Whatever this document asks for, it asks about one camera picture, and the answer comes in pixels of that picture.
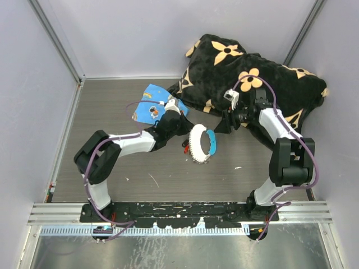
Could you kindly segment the white blue large keyring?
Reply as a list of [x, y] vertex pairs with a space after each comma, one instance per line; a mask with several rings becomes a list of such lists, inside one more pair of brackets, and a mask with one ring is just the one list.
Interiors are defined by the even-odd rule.
[[[207, 153], [203, 151], [201, 146], [201, 136], [203, 133], [209, 137], [210, 148]], [[208, 159], [217, 151], [217, 139], [215, 132], [211, 129], [207, 129], [202, 124], [196, 124], [189, 133], [188, 145], [192, 159], [199, 164], [206, 163]]]

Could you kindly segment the bunch of coloured keys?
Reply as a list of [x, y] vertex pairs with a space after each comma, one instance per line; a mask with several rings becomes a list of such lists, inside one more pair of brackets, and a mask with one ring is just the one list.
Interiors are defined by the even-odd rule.
[[188, 154], [190, 152], [190, 142], [189, 139], [185, 139], [182, 143], [183, 152]]

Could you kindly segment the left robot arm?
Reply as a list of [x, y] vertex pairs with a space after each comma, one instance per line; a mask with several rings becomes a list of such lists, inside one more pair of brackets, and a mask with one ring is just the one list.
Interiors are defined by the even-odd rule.
[[188, 134], [193, 126], [182, 112], [170, 110], [153, 126], [139, 133], [112, 136], [103, 130], [96, 131], [73, 158], [84, 176], [86, 191], [94, 206], [92, 215], [100, 222], [112, 217], [107, 178], [119, 157], [157, 151], [174, 136]]

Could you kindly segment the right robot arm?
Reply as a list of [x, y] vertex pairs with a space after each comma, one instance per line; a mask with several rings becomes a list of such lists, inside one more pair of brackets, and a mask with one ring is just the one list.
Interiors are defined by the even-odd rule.
[[240, 95], [233, 89], [224, 93], [231, 106], [222, 112], [216, 133], [231, 133], [241, 124], [254, 124], [264, 130], [273, 143], [268, 179], [247, 197], [246, 216], [254, 221], [270, 215], [277, 200], [291, 189], [306, 189], [313, 182], [315, 142], [297, 133], [285, 120], [275, 100], [269, 100], [265, 89], [251, 94], [250, 103], [240, 106]]

